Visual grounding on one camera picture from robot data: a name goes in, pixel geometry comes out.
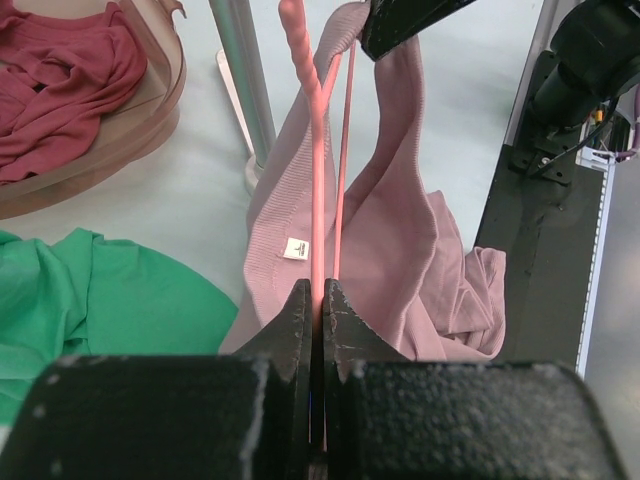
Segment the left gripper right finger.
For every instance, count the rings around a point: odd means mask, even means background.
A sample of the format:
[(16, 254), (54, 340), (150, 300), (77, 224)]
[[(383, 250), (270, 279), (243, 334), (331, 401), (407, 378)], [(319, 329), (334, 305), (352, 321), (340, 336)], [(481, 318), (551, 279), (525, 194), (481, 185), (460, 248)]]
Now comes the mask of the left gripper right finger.
[(594, 397), (563, 365), (410, 361), (332, 279), (323, 326), (332, 479), (628, 475)]

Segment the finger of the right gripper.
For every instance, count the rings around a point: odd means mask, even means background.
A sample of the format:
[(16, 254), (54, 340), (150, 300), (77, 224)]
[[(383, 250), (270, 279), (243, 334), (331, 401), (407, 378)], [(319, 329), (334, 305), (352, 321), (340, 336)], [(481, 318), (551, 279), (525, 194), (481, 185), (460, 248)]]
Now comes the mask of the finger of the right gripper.
[(373, 0), (361, 32), (364, 53), (378, 61), (394, 48), (474, 0)]

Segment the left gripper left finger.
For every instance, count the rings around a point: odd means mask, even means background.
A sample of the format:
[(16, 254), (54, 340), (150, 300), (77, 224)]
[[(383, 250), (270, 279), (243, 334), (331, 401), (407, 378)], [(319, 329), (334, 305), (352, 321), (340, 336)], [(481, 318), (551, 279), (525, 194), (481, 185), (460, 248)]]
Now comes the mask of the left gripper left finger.
[(310, 284), (229, 355), (68, 355), (32, 385), (5, 479), (303, 479)]

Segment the pink hanger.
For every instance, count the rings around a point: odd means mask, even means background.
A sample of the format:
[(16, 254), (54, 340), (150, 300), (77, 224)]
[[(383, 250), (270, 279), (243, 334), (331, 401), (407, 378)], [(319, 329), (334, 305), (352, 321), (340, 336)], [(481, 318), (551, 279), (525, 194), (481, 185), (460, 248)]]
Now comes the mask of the pink hanger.
[(302, 1), (281, 1), (278, 12), (285, 30), (296, 75), (308, 101), (312, 140), (312, 214), (311, 214), (311, 311), (312, 350), (310, 378), (310, 445), (322, 451), (326, 443), (323, 371), (323, 299), (325, 282), (325, 143), (324, 116), (342, 56), (334, 56), (326, 80), (322, 82), (313, 61), (313, 52)]

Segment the mauve pink tank top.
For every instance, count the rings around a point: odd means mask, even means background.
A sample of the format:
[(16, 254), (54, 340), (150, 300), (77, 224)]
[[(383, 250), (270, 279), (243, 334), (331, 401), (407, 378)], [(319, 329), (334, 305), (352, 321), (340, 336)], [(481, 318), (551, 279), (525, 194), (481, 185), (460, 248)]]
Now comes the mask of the mauve pink tank top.
[[(420, 44), (410, 39), (374, 67), (378, 139), (371, 159), (336, 207), (334, 163), (325, 163), (326, 272), (355, 312), (412, 360), (484, 361), (506, 332), (502, 251), (465, 251), (441, 192), (419, 173), (424, 111)], [(309, 260), (312, 138), (299, 94), (269, 154), (247, 213), (245, 291), (221, 351), (239, 349), (283, 308)]]

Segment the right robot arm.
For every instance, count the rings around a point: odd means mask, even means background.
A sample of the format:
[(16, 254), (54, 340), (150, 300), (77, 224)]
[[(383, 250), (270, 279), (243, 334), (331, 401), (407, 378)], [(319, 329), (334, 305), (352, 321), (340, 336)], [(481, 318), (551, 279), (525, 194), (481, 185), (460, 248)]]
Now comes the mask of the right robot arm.
[(547, 53), (556, 64), (525, 103), (511, 165), (529, 178), (565, 184), (562, 163), (600, 134), (621, 96), (639, 83), (638, 2), (580, 2)]

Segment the green tank top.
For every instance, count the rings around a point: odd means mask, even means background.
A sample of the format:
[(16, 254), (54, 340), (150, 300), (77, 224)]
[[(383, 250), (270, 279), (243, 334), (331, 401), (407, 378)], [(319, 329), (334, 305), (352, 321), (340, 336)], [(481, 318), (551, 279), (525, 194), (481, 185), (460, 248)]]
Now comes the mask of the green tank top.
[(199, 273), (132, 241), (2, 232), (1, 423), (60, 356), (215, 354), (236, 315)]

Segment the grey clothes rack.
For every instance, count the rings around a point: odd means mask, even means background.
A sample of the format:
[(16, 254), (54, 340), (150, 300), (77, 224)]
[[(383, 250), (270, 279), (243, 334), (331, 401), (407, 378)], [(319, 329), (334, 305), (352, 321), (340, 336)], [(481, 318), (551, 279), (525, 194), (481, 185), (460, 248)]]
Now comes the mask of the grey clothes rack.
[(216, 61), (249, 153), (245, 185), (253, 192), (276, 131), (250, 2), (210, 0), (209, 6), (222, 44)]

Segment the brown plastic basket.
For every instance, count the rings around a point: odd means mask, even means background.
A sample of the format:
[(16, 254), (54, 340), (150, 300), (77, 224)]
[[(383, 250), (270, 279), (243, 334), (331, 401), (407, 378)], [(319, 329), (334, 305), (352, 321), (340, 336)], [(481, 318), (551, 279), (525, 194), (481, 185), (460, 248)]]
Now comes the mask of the brown plastic basket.
[(186, 61), (172, 14), (179, 1), (121, 1), (120, 8), (147, 55), (146, 75), (135, 95), (104, 117), (91, 148), (69, 164), (1, 187), (1, 218), (55, 205), (106, 180), (159, 148), (174, 132)]

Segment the red garment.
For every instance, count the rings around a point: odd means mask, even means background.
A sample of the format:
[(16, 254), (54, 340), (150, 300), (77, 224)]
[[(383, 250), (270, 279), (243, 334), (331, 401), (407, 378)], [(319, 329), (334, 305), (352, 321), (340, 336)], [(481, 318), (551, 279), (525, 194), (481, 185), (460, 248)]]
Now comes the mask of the red garment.
[(1, 4), (1, 182), (10, 184), (84, 155), (101, 119), (125, 104), (147, 55), (115, 2), (76, 19)]

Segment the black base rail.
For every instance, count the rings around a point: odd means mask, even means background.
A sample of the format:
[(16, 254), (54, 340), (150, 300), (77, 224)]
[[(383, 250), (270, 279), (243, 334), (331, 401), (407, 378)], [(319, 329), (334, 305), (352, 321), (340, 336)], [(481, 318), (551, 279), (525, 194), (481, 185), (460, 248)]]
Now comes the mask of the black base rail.
[(520, 115), (509, 122), (475, 243), (507, 255), (500, 361), (557, 361), (586, 370), (590, 301), (605, 172), (579, 164), (528, 178), (513, 164)]

